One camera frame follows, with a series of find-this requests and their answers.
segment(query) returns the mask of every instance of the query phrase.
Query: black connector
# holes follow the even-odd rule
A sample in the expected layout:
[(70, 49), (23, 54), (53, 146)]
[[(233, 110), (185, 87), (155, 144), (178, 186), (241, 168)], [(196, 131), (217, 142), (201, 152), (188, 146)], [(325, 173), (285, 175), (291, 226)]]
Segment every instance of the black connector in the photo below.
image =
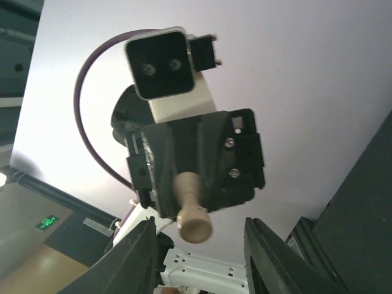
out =
[(190, 53), (196, 72), (213, 69), (217, 66), (213, 45), (215, 39), (213, 35), (205, 35), (189, 40)]

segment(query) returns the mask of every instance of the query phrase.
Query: camera lens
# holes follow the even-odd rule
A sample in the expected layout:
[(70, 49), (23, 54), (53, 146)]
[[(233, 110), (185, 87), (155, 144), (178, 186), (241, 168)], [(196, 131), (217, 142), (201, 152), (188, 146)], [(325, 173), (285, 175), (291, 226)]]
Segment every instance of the camera lens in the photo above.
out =
[(174, 72), (179, 70), (181, 68), (181, 61), (173, 58), (169, 61), (169, 68)]
[(149, 76), (152, 76), (156, 71), (155, 67), (149, 63), (142, 65), (142, 70), (145, 75), (149, 75)]

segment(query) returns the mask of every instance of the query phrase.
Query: brown floor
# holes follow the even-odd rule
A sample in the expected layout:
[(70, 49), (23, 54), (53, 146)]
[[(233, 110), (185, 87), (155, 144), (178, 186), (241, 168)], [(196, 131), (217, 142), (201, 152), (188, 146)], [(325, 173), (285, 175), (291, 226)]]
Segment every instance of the brown floor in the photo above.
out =
[(4, 294), (54, 294), (88, 268), (43, 245), (0, 281)]

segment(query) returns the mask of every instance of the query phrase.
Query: illuminated sign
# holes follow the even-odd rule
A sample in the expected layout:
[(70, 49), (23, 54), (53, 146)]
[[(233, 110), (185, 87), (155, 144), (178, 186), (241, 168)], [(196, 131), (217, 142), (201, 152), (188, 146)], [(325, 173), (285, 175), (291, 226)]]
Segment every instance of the illuminated sign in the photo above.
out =
[(46, 219), (42, 220), (39, 224), (36, 225), (41, 231), (45, 231), (48, 227), (51, 227), (56, 221), (59, 219), (53, 215), (48, 216)]

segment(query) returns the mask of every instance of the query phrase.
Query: white table surface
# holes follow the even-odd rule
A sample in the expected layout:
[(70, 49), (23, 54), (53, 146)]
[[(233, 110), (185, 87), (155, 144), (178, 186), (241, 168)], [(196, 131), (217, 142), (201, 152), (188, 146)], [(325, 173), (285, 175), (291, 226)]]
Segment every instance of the white table surface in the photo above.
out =
[[(251, 108), (266, 187), (243, 206), (212, 214), (215, 234), (184, 249), (243, 262), (246, 216), (285, 238), (301, 216), (317, 218), (392, 109), (390, 0), (47, 0), (43, 7), (12, 165), (121, 217), (135, 195), (82, 144), (72, 93), (87, 56), (134, 29), (182, 26), (217, 33), (224, 65), (205, 77), (218, 110)], [(82, 93), (86, 131), (99, 154), (129, 178), (127, 151), (110, 116), (132, 83), (123, 46), (93, 65)]]

